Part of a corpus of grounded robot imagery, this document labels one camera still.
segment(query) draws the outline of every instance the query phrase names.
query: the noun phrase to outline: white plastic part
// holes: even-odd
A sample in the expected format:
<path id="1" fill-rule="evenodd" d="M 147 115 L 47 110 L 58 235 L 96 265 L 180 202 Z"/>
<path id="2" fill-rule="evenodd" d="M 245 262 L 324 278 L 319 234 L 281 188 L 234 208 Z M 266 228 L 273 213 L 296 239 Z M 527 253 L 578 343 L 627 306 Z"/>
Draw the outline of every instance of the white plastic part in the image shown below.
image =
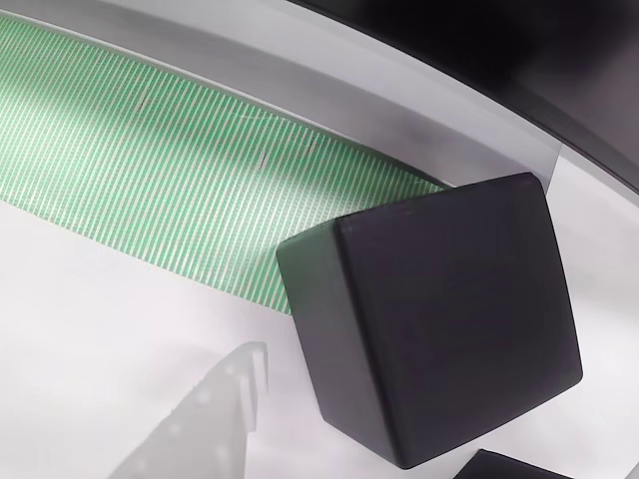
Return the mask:
<path id="1" fill-rule="evenodd" d="M 268 389 L 267 346 L 220 361 L 109 479 L 242 479 L 247 436 Z"/>

